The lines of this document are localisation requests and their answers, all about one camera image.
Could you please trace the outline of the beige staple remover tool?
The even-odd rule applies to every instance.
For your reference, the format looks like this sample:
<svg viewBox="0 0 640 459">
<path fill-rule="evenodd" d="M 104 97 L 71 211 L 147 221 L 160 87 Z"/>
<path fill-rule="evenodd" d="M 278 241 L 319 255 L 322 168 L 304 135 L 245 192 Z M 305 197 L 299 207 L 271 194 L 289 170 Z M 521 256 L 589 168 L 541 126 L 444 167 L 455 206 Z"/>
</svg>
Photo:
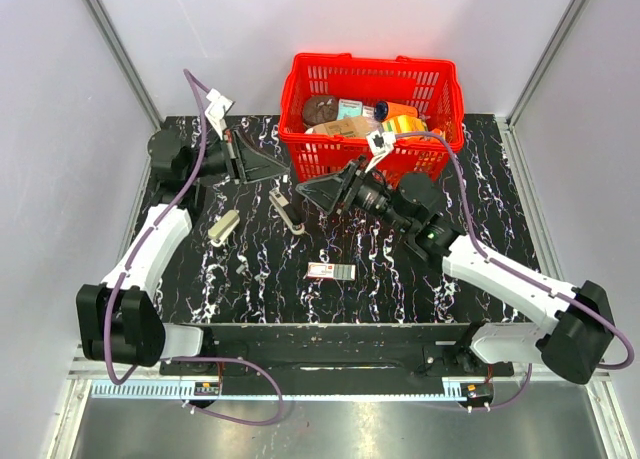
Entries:
<svg viewBox="0 0 640 459">
<path fill-rule="evenodd" d="M 302 235 L 305 232 L 302 216 L 278 189 L 269 192 L 269 200 L 294 235 Z"/>
</svg>

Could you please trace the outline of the beige stapler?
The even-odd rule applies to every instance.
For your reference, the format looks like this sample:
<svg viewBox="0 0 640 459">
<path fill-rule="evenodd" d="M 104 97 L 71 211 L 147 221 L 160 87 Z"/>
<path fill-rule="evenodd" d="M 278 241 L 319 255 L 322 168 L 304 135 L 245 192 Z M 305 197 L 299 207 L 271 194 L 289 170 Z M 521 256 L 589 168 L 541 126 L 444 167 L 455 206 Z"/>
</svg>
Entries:
<svg viewBox="0 0 640 459">
<path fill-rule="evenodd" d="M 222 247 L 239 223 L 239 212 L 235 209 L 227 211 L 208 229 L 210 243 L 216 248 Z"/>
</svg>

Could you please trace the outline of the small staples box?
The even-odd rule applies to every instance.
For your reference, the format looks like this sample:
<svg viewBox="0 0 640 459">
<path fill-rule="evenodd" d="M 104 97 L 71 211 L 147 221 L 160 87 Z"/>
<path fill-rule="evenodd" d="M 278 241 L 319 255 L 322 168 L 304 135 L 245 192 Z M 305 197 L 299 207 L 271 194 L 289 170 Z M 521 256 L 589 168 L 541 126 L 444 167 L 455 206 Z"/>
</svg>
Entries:
<svg viewBox="0 0 640 459">
<path fill-rule="evenodd" d="M 350 264 L 309 262 L 306 276 L 313 279 L 354 281 L 356 278 L 356 266 Z"/>
</svg>

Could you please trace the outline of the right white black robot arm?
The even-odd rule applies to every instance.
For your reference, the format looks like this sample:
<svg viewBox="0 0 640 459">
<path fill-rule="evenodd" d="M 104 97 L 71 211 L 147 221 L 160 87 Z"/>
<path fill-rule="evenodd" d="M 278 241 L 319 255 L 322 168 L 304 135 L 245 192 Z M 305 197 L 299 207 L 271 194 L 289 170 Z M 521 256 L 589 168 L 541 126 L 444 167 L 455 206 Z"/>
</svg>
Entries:
<svg viewBox="0 0 640 459">
<path fill-rule="evenodd" d="M 489 364 L 543 364 L 574 384 L 588 383 L 614 339 L 604 288 L 545 276 L 482 244 L 441 213 L 443 194 L 428 175 L 404 174 L 394 187 L 363 159 L 303 182 L 296 191 L 327 214 L 355 207 L 385 223 L 432 270 L 462 280 L 526 317 L 518 324 L 473 326 L 457 343 L 456 366 L 468 375 Z"/>
</svg>

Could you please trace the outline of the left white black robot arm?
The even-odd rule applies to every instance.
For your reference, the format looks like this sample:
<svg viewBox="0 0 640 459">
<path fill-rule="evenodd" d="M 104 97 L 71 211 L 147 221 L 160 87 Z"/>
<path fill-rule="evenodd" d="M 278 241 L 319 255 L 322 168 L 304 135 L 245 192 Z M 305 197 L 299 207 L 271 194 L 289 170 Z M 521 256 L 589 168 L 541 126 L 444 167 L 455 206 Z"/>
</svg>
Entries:
<svg viewBox="0 0 640 459">
<path fill-rule="evenodd" d="M 108 367 L 151 367 L 180 358 L 195 374 L 211 371 L 215 348 L 197 326 L 165 324 L 152 300 L 160 279 L 204 206 L 199 178 L 227 175 L 250 184 L 285 174 L 287 166 L 255 147 L 239 128 L 224 131 L 199 150 L 170 129 L 156 132 L 147 145 L 150 177 L 156 190 L 140 234 L 115 268 L 97 285 L 83 285 L 76 296 L 81 346 L 88 360 Z"/>
</svg>

